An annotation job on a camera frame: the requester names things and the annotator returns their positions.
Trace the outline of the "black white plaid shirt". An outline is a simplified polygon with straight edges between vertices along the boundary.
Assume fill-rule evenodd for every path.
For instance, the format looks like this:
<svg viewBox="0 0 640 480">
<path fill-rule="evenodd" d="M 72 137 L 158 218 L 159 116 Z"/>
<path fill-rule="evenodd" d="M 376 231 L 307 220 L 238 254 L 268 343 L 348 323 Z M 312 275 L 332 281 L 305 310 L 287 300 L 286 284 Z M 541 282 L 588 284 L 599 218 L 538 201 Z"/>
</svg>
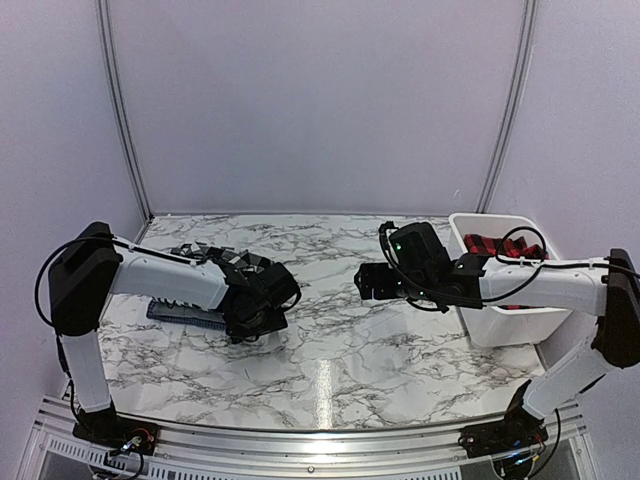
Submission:
<svg viewBox="0 0 640 480">
<path fill-rule="evenodd" d="M 221 266 L 231 266 L 242 272 L 260 273 L 274 264 L 274 261 L 248 250 L 215 247 L 199 241 L 173 247 L 169 253 L 198 261 L 207 260 Z"/>
</svg>

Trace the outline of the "blue checked shirt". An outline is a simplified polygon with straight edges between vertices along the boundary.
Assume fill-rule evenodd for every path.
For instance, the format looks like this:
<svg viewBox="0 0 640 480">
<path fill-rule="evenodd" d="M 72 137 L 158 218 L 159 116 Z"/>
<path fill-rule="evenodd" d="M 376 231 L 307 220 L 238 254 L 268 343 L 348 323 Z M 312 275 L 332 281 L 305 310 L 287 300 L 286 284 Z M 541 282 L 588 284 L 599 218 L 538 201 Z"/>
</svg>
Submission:
<svg viewBox="0 0 640 480">
<path fill-rule="evenodd" d="M 171 324 L 191 325 L 218 331 L 226 330 L 226 323 L 219 312 L 204 311 L 183 305 L 169 305 L 157 300 L 149 302 L 146 317 L 150 320 Z"/>
</svg>

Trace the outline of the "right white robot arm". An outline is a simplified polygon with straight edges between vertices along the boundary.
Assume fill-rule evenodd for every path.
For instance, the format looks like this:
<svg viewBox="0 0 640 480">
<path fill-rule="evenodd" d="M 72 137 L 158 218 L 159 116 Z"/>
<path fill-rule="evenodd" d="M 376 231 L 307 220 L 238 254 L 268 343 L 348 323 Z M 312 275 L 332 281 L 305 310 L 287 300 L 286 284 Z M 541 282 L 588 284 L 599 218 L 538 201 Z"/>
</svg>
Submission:
<svg viewBox="0 0 640 480">
<path fill-rule="evenodd" d="M 521 305 L 596 317 L 592 334 L 514 394 L 495 428 L 506 448 L 519 446 L 560 404 L 607 373 L 639 363 L 639 274 L 624 250 L 574 261 L 474 253 L 453 259 L 428 222 L 385 222 L 378 241 L 384 262 L 363 263 L 354 276 L 364 300 L 403 299 L 415 308 L 428 302 L 442 313 Z"/>
</svg>

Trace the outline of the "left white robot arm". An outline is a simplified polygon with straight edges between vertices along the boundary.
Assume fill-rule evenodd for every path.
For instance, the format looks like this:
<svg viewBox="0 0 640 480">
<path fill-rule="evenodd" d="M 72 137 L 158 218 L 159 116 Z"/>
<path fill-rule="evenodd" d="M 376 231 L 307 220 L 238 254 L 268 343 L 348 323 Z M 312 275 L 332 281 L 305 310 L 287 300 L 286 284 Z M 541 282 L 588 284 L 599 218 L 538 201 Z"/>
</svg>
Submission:
<svg viewBox="0 0 640 480">
<path fill-rule="evenodd" d="M 201 242 L 163 252 L 117 237 L 104 222 L 89 224 L 54 250 L 40 267 L 34 290 L 36 312 L 54 330 L 61 367 L 79 403 L 77 423 L 106 445 L 119 444 L 127 432 L 98 340 L 110 296 L 138 295 L 168 309 L 212 313 L 234 343 L 286 329 L 285 314 L 302 297 L 280 262 Z"/>
</svg>

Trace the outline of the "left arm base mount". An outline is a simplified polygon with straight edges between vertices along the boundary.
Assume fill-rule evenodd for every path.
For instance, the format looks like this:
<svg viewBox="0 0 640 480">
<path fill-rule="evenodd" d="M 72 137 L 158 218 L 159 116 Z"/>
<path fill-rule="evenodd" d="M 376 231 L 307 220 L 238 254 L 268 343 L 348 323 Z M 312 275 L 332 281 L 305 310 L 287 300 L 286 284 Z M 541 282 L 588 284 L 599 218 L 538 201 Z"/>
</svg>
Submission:
<svg viewBox="0 0 640 480">
<path fill-rule="evenodd" d="M 108 447 L 116 454 L 152 455 L 159 431 L 156 423 L 116 415 L 81 420 L 74 425 L 72 433 L 81 440 Z"/>
</svg>

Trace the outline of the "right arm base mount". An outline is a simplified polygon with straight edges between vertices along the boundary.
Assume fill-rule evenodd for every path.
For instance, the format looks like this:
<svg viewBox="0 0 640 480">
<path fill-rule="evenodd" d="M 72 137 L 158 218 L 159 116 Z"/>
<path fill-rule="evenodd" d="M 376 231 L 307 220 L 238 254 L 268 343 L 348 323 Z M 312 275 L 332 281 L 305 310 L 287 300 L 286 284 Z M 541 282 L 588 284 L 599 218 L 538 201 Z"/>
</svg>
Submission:
<svg viewBox="0 0 640 480">
<path fill-rule="evenodd" d="M 468 458 L 477 458 L 540 445 L 548 438 L 542 423 L 499 420 L 465 426 L 460 431 L 458 445 Z"/>
</svg>

